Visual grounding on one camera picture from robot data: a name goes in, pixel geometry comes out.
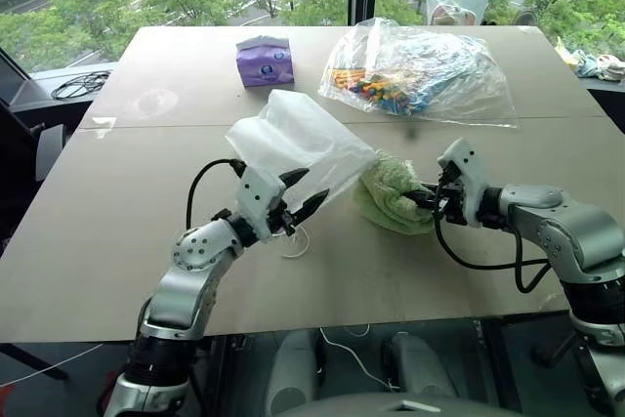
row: white cable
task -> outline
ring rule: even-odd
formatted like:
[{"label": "white cable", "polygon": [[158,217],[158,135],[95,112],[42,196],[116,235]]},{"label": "white cable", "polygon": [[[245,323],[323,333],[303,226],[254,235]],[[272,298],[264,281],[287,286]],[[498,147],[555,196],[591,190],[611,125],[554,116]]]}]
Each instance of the white cable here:
[{"label": "white cable", "polygon": [[321,332],[321,336],[323,336],[323,340],[326,342],[326,344],[328,344],[330,346],[338,347],[339,349],[343,349],[344,351],[347,351],[350,354],[352,354],[352,356],[354,357],[355,361],[360,366],[360,369],[362,370],[362,373],[364,373],[368,378],[371,378],[373,381],[377,381],[378,383],[380,383],[382,386],[384,386],[385,388],[389,389],[390,391],[394,391],[394,390],[398,390],[399,389],[397,386],[393,386],[393,385],[390,385],[389,383],[385,383],[380,378],[377,378],[377,377],[373,376],[371,373],[369,373],[367,371],[367,369],[365,368],[364,364],[362,363],[362,361],[360,361],[360,358],[358,357],[358,355],[356,355],[356,353],[352,349],[350,349],[347,346],[344,346],[343,344],[338,344],[336,342],[330,341],[327,338],[327,336],[325,335],[325,332],[323,331],[322,327],[319,327],[319,331]]},{"label": "white cable", "polygon": [[[300,251],[297,254],[282,254],[281,256],[285,259],[296,259],[299,258],[300,256],[303,256],[304,254],[306,254],[306,252],[309,250],[309,247],[311,247],[311,237],[309,236],[309,233],[306,231],[306,229],[304,227],[302,227],[301,225],[297,226],[295,228],[295,234],[294,234],[294,240],[297,240],[297,230],[300,229],[302,231],[302,233],[304,234],[304,236],[306,237],[306,246],[304,246],[304,249],[302,249],[302,251]],[[280,232],[280,233],[276,233],[273,236],[274,237],[278,237],[278,236],[283,236],[286,233],[284,231]]]},{"label": "white cable", "polygon": [[348,326],[343,326],[343,329],[345,329],[345,332],[350,334],[352,337],[362,338],[362,337],[366,337],[366,335],[369,334],[369,329],[371,329],[371,324],[367,324],[367,328],[364,330],[364,332],[361,332],[360,334],[356,334],[355,332],[352,332]]},{"label": "white cable", "polygon": [[60,361],[59,363],[57,363],[55,365],[50,365],[48,368],[44,368],[43,370],[37,370],[34,373],[30,373],[29,375],[22,376],[21,378],[18,378],[17,380],[13,380],[13,381],[10,381],[8,383],[3,383],[3,384],[0,385],[0,388],[4,388],[5,386],[10,386],[10,385],[15,385],[15,383],[19,383],[21,381],[27,380],[28,378],[32,378],[33,376],[40,375],[41,373],[44,373],[44,372],[46,372],[48,370],[52,370],[53,368],[57,368],[58,366],[61,366],[64,363],[68,363],[69,361],[75,360],[75,359],[81,357],[82,355],[86,355],[89,352],[93,352],[95,349],[99,349],[103,345],[104,344],[97,344],[95,347],[92,347],[88,351],[81,352],[80,354],[75,355],[75,356],[71,356],[70,358],[67,358],[67,359],[65,359],[63,361]]}]

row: green towel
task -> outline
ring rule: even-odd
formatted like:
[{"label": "green towel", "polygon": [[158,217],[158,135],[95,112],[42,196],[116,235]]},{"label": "green towel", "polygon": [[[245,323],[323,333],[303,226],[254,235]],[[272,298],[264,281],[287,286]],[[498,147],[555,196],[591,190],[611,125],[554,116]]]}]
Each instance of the green towel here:
[{"label": "green towel", "polygon": [[354,190],[354,202],[362,215],[385,229],[402,234],[420,234],[432,230],[432,212],[402,196],[409,190],[425,189],[412,165],[383,150],[378,160],[362,173]]}]

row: silver robot arm segment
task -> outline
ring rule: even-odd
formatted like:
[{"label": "silver robot arm segment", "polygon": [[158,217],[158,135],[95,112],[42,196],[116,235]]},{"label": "silver robot arm segment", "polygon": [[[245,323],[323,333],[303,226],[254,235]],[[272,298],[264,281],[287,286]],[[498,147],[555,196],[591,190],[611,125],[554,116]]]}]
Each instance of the silver robot arm segment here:
[{"label": "silver robot arm segment", "polygon": [[[539,246],[570,304],[579,347],[611,400],[613,415],[625,416],[625,235],[599,207],[575,201],[546,186],[491,187],[476,152],[459,139],[438,159],[437,186],[447,222],[517,232]],[[430,195],[407,194],[423,207]]]},{"label": "silver robot arm segment", "polygon": [[297,212],[287,210],[283,193],[307,173],[298,169],[277,177],[246,167],[236,195],[239,212],[225,209],[176,241],[172,265],[140,314],[137,338],[105,417],[174,415],[182,406],[197,343],[204,336],[224,274],[244,248],[280,230],[293,233],[327,196],[327,190],[320,192]]}]

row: gray tabletop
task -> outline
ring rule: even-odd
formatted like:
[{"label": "gray tabletop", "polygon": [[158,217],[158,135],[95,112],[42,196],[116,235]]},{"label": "gray tabletop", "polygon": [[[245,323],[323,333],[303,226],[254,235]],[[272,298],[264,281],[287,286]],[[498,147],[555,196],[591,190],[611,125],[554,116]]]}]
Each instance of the gray tabletop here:
[{"label": "gray tabletop", "polygon": [[[170,245],[182,231],[191,179],[205,162],[233,156],[224,139],[230,123],[256,114],[269,92],[243,89],[233,63],[233,43],[260,32],[258,28],[140,31],[0,260],[0,342],[133,337],[139,307],[166,271]],[[281,32],[292,39],[293,88],[317,99],[314,91],[327,54],[345,29]],[[519,130],[390,119],[318,101],[373,147],[412,160],[426,181],[437,176],[437,156],[463,136],[483,157],[494,185],[559,186],[623,223],[625,150],[612,122],[533,28],[485,27],[475,32],[508,67],[521,117]],[[323,38],[327,50],[320,53]],[[225,78],[199,78],[198,44],[211,49],[212,60],[222,61]],[[506,47],[518,53],[503,59]],[[160,54],[164,48],[170,48],[169,56]],[[194,57],[190,63],[183,59],[188,55]],[[206,58],[207,76],[215,67]],[[177,79],[165,82],[169,75]],[[529,86],[532,77],[543,90]],[[198,100],[180,99],[167,112],[150,118],[118,114],[112,128],[90,125],[94,117],[106,117],[107,106],[119,109],[128,103],[123,100],[147,93],[155,84]],[[216,169],[198,189],[195,221],[232,208],[234,191],[233,175]],[[552,273],[534,292],[523,295],[515,289],[510,272],[457,266],[432,235],[402,236],[370,224],[360,216],[350,193],[324,207],[306,227],[311,247],[301,258],[282,258],[292,247],[278,238],[254,246],[234,263],[220,286],[208,333],[566,308]],[[495,264],[513,256],[514,240],[505,233],[444,229],[454,249],[474,262]],[[526,251],[527,257],[540,254],[533,246],[526,246]]]}]

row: tissue box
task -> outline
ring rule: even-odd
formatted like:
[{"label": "tissue box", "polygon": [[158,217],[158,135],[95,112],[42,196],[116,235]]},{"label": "tissue box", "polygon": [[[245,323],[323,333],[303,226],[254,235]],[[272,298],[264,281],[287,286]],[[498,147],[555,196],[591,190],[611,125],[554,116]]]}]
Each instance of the tissue box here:
[{"label": "tissue box", "polygon": [[244,87],[293,83],[287,38],[258,36],[236,45],[236,66]]}]

